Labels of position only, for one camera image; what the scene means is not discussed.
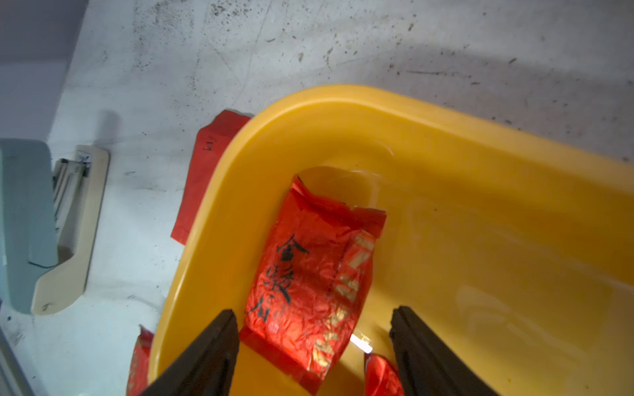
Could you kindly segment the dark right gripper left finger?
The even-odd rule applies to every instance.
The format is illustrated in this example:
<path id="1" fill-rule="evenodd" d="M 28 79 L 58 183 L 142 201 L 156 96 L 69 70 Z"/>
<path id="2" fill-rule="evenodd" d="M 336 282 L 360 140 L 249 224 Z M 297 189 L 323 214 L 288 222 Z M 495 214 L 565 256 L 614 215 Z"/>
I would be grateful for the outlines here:
<path id="1" fill-rule="evenodd" d="M 223 310 L 141 395 L 227 396 L 238 354 L 237 318 Z"/>

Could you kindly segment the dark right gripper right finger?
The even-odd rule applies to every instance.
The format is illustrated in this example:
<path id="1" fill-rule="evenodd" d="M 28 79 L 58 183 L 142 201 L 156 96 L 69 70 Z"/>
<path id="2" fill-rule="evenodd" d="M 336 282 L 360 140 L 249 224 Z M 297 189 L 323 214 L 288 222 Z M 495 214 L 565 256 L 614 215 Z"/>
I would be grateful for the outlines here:
<path id="1" fill-rule="evenodd" d="M 497 396 L 412 308 L 393 311 L 390 338 L 406 395 Z"/>

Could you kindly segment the red gold striped tea bag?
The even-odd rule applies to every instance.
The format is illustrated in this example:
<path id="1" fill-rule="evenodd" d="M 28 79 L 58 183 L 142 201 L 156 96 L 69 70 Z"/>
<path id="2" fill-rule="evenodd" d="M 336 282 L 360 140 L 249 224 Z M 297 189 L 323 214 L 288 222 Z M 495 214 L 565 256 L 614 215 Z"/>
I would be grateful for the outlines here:
<path id="1" fill-rule="evenodd" d="M 384 211 L 317 196 L 294 178 L 267 238 L 240 340 L 315 395 L 350 342 Z"/>

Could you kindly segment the yellow plastic storage box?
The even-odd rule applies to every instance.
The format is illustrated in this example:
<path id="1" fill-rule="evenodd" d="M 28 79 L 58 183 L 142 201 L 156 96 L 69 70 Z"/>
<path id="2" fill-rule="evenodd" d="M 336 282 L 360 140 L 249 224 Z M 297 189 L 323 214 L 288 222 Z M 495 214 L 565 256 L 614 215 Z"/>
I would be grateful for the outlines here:
<path id="1" fill-rule="evenodd" d="M 386 211 L 356 333 L 392 356 L 406 305 L 498 393 L 633 392 L 633 166 L 370 87 L 317 87 L 224 151 L 158 324 L 157 379 L 244 315 L 292 178 Z"/>

